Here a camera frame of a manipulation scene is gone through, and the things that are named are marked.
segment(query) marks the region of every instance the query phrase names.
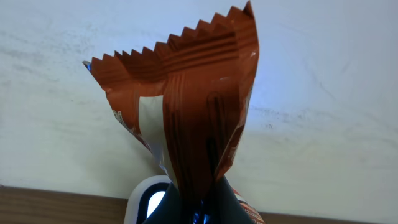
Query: white rectangle on wrapper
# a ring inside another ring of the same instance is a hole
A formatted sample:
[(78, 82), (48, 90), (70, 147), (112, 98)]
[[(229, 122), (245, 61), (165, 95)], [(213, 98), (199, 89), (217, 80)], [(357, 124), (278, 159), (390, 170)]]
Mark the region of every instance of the white rectangle on wrapper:
[(150, 147), (156, 162), (178, 187), (164, 131), (163, 96), (140, 97), (138, 120), (142, 139)]

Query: wooden surface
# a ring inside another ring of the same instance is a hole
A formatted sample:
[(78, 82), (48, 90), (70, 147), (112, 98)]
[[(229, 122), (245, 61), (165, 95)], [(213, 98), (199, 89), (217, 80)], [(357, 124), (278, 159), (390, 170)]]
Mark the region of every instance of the wooden surface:
[[(0, 223), (123, 223), (126, 199), (0, 187)], [(261, 213), (267, 224), (360, 224)]]

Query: snack packet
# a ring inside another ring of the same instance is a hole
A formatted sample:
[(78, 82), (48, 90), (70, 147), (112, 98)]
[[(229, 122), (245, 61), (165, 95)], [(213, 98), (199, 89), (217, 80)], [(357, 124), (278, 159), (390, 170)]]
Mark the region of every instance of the snack packet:
[(116, 119), (180, 192), (199, 203), (232, 166), (244, 129), (259, 46), (250, 3), (184, 27), (142, 53), (87, 63)]

